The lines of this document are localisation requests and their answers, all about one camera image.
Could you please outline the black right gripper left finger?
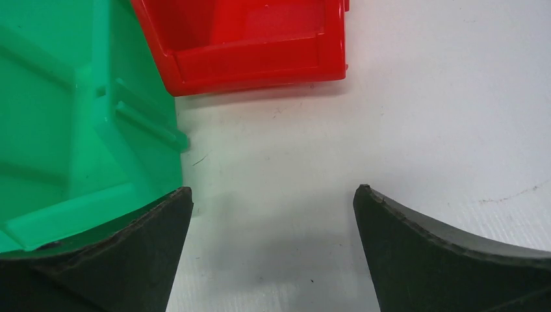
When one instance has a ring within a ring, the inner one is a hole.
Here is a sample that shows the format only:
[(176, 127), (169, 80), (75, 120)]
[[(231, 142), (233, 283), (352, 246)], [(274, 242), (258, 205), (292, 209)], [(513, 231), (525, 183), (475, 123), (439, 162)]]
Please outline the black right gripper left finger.
[(190, 225), (181, 187), (32, 251), (1, 255), (2, 311), (165, 311)]

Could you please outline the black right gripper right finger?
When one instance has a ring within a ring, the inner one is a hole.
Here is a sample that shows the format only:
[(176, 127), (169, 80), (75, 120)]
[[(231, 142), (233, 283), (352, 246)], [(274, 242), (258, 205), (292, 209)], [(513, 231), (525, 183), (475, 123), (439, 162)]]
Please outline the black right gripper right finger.
[(368, 185), (353, 210), (382, 311), (549, 311), (550, 253), (481, 237)]

